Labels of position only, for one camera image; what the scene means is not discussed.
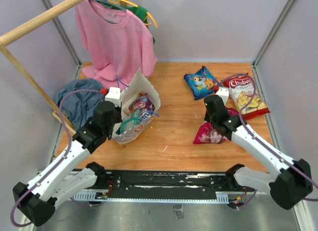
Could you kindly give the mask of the pink snack bag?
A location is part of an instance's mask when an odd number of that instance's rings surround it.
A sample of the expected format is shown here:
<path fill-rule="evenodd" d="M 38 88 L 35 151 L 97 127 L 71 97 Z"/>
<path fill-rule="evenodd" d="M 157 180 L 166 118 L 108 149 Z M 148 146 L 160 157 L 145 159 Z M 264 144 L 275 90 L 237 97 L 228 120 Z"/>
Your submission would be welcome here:
<path fill-rule="evenodd" d="M 198 129 L 198 132 L 194 138 L 193 144 L 221 144 L 228 139 L 225 136 L 220 135 L 207 121 L 207 118 L 204 119 L 204 122 Z"/>

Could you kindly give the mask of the blue snack bag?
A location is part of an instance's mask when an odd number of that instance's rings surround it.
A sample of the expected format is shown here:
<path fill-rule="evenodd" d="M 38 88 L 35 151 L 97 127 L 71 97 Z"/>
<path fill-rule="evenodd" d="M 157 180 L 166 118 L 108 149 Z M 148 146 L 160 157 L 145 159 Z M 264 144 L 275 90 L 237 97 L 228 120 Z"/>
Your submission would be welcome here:
<path fill-rule="evenodd" d="M 194 74 L 185 74 L 183 79 L 189 86 L 195 100 L 214 93 L 215 86 L 219 83 L 205 66 L 202 66 Z"/>

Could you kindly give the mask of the red Chuba chips bag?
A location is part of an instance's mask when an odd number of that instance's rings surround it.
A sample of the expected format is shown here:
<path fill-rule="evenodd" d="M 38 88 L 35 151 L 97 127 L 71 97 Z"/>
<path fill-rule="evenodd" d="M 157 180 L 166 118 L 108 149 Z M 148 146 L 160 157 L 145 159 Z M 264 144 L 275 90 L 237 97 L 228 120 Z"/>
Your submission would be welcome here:
<path fill-rule="evenodd" d="M 229 89 L 230 97 L 238 112 L 244 107 L 241 111 L 243 119 L 249 120 L 270 112 L 248 73 L 233 75 L 224 79 L 221 85 Z"/>

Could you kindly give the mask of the blue checkered paper bag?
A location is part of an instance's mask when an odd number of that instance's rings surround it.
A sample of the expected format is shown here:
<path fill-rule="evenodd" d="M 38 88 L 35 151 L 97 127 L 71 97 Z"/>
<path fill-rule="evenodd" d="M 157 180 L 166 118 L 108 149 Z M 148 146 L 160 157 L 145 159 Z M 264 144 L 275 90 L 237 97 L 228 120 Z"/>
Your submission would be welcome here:
<path fill-rule="evenodd" d="M 134 141 L 158 116 L 161 103 L 158 92 L 141 70 L 121 92 L 120 99 L 122 122 L 115 125 L 112 138 L 122 145 Z"/>

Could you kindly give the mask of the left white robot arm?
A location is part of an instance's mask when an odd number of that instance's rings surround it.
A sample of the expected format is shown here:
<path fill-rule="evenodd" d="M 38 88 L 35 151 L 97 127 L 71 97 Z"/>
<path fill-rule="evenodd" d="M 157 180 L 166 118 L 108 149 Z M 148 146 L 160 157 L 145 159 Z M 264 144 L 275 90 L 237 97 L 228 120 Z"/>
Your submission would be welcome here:
<path fill-rule="evenodd" d="M 111 139 L 115 124 L 121 121 L 120 101 L 100 102 L 93 116 L 77 130 L 71 143 L 49 166 L 26 184 L 18 182 L 13 187 L 15 204 L 10 213 L 12 224 L 23 227 L 14 220 L 15 209 L 19 209 L 31 224 L 39 227 L 50 220 L 63 202 L 79 191 L 91 186 L 103 188 L 106 176 L 91 168 L 85 168 L 69 179 L 66 176 L 106 140 Z"/>

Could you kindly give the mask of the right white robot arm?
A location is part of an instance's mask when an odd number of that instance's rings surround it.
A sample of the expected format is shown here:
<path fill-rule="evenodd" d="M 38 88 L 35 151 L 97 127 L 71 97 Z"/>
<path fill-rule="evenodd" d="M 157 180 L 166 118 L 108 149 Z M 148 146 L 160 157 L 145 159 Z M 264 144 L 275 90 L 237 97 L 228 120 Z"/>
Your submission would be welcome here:
<path fill-rule="evenodd" d="M 212 127 L 228 140 L 253 155 L 267 172 L 252 170 L 236 164 L 228 170 L 225 185 L 230 191 L 250 187 L 269 194 L 285 210 L 294 207 L 313 191 L 311 168 L 304 159 L 294 160 L 277 150 L 259 136 L 238 115 L 229 115 L 222 98 L 210 95 L 204 98 L 205 118 Z"/>

